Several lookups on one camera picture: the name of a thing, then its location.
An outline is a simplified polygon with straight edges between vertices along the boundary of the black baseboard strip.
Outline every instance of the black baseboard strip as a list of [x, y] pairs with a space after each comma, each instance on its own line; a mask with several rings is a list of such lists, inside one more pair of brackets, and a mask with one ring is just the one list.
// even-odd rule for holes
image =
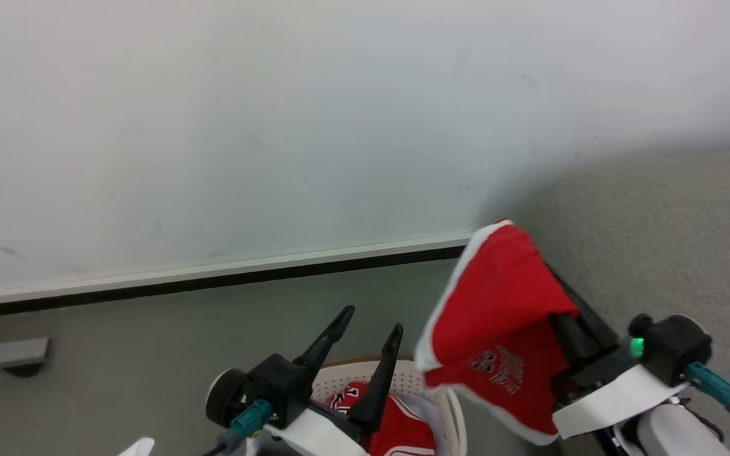
[[105, 301], [130, 300], [131, 298], [140, 298], [143, 296], [167, 295], [168, 293], [194, 291], [195, 289], [218, 288], [218, 286], [243, 285], [245, 283], [333, 274], [334, 272], [354, 271], [357, 269], [382, 268], [384, 266], [407, 265], [408, 263], [432, 262], [432, 260], [448, 260], [460, 257], [462, 251], [463, 246], [450, 246], [450, 248], [373, 256], [358, 260], [292, 266], [290, 268], [244, 272], [243, 274], [231, 274], [220, 277], [197, 278], [180, 282], [160, 283], [157, 285], [107, 289], [106, 291], [68, 294], [51, 298], [38, 298], [37, 300], [18, 301], [15, 303], [1, 303], [0, 315], [22, 314], [22, 312], [67, 308], [69, 306], [102, 303]]

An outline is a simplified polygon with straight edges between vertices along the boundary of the gray floor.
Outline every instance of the gray floor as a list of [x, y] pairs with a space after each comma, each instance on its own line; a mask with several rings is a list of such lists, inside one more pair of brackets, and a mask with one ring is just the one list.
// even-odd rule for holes
[[[197, 456], [220, 432], [203, 402], [215, 375], [298, 355], [339, 309], [357, 306], [330, 355], [373, 354], [391, 326], [412, 352], [452, 260], [203, 289], [0, 317], [0, 341], [50, 336], [32, 379], [0, 371], [0, 456], [112, 456], [140, 436], [151, 456]], [[471, 455], [550, 454], [464, 404]]]

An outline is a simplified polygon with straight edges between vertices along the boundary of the gray metal leg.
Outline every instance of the gray metal leg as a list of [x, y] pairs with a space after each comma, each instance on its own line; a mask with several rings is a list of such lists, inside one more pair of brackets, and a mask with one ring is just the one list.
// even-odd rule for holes
[[49, 358], [49, 338], [0, 343], [0, 367], [42, 364]]

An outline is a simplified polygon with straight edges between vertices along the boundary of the white wall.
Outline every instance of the white wall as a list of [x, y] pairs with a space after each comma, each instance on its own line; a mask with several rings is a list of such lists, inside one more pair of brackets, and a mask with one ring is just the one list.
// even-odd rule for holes
[[719, 147], [722, 0], [0, 0], [0, 288], [454, 234]]

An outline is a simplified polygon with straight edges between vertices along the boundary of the black caster wheel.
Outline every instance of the black caster wheel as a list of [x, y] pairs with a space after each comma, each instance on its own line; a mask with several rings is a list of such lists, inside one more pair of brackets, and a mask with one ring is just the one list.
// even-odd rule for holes
[[2, 370], [12, 376], [30, 378], [31, 376], [35, 376], [41, 370], [41, 366], [43, 365], [44, 363], [24, 364], [24, 366], [3, 367]]

